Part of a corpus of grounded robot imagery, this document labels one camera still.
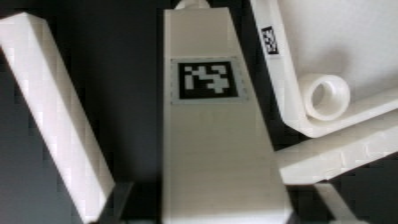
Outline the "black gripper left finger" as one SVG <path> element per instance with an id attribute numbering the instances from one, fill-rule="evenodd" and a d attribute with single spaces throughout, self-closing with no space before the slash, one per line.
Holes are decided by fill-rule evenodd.
<path id="1" fill-rule="evenodd" d="M 131 182 L 115 183 L 96 224 L 123 224 L 123 213 L 128 204 L 131 189 Z"/>

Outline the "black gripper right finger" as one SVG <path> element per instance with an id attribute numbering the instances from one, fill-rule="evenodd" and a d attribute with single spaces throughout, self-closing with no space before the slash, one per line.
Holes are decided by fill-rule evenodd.
<path id="1" fill-rule="evenodd" d="M 353 212 L 348 208 L 339 192 L 330 183 L 316 183 L 314 189 L 318 191 L 323 203 L 334 216 L 329 224 L 364 224 L 357 219 Z"/>

